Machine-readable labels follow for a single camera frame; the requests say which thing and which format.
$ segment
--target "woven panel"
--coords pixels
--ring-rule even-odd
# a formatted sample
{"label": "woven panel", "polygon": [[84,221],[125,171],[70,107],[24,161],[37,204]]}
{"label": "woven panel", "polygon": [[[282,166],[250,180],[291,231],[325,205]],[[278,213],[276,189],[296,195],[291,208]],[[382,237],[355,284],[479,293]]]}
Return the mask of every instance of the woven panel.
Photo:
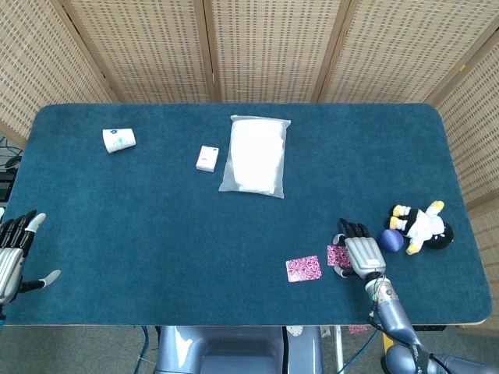
{"label": "woven panel", "polygon": [[339,0],[214,0],[221,98],[310,101]]}
{"label": "woven panel", "polygon": [[110,101],[48,0],[0,6],[0,121],[27,139],[46,104]]}
{"label": "woven panel", "polygon": [[471,222],[494,302],[493,315],[478,327],[499,331],[499,308],[497,307],[499,302],[499,210],[474,218]]}
{"label": "woven panel", "polygon": [[193,1],[67,0],[127,101],[208,101]]}
{"label": "woven panel", "polygon": [[480,0],[360,0],[324,101],[424,101],[499,13]]}
{"label": "woven panel", "polygon": [[438,110],[466,202],[499,189],[499,44]]}

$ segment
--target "black and white plush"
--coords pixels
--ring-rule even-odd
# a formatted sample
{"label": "black and white plush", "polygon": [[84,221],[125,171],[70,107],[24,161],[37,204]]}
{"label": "black and white plush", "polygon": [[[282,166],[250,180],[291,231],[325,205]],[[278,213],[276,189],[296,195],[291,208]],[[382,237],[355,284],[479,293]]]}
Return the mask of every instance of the black and white plush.
{"label": "black and white plush", "polygon": [[399,230],[410,239],[407,254],[419,252],[423,244],[433,249],[443,249],[454,240],[451,226],[438,216],[442,209],[443,201],[433,201],[425,212],[403,205],[393,208],[390,229]]}

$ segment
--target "plastic bag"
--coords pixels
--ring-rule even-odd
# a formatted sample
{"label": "plastic bag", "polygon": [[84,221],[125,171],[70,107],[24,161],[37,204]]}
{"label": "plastic bag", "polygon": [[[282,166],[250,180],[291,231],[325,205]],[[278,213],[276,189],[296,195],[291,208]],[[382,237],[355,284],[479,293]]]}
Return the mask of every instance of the plastic bag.
{"label": "plastic bag", "polygon": [[261,193],[284,199],[286,129],[291,121],[232,115],[231,143],[218,191]]}

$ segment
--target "blue ball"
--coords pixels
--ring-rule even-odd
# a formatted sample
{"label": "blue ball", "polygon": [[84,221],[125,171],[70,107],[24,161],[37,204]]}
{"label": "blue ball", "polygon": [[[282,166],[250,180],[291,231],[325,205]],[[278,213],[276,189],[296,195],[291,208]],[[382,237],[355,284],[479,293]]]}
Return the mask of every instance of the blue ball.
{"label": "blue ball", "polygon": [[382,249],[388,252],[397,252],[404,245],[404,237],[397,230],[384,230],[378,244]]}

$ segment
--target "blue cable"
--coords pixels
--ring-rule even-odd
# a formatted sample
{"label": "blue cable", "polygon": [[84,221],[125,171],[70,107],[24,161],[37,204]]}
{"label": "blue cable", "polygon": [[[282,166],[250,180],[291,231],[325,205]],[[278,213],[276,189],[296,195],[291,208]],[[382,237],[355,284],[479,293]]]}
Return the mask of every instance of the blue cable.
{"label": "blue cable", "polygon": [[133,374],[139,373],[140,362],[142,361],[140,359],[143,358],[143,356],[146,354],[147,347],[149,346],[149,334],[147,333],[147,327],[145,327],[145,326],[141,326],[141,327],[142,327],[142,331],[143,331],[144,341],[143,341],[142,351],[140,352],[140,357],[139,357],[139,360],[137,361],[137,365],[135,367],[135,370],[133,370]]}
{"label": "blue cable", "polygon": [[364,346],[362,348],[360,348],[359,351],[357,353],[355,353],[352,358],[350,358],[350,361],[348,361],[345,364],[345,366],[343,366],[342,369],[339,372],[337,372],[336,374],[341,374],[342,372],[344,372],[350,366],[350,364],[352,364],[357,358],[359,358],[362,355],[362,353],[364,353],[366,348],[369,346],[371,341],[373,341],[374,337],[376,336],[377,331],[378,330],[374,331],[373,335],[371,335],[371,337],[367,340],[367,342],[364,344]]}

